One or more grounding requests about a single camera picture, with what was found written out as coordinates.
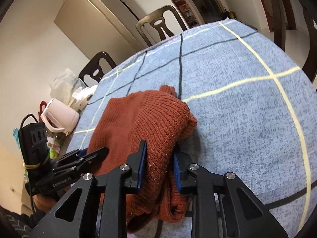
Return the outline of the person's left hand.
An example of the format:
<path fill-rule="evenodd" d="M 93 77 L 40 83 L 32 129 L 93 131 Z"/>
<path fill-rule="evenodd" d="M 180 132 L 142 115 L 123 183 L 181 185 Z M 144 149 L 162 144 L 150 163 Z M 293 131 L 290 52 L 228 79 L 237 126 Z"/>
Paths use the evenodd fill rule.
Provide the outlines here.
<path fill-rule="evenodd" d="M 45 213 L 48 213 L 57 203 L 53 198 L 46 197 L 41 194 L 33 196 L 33 201 L 37 209 Z"/>

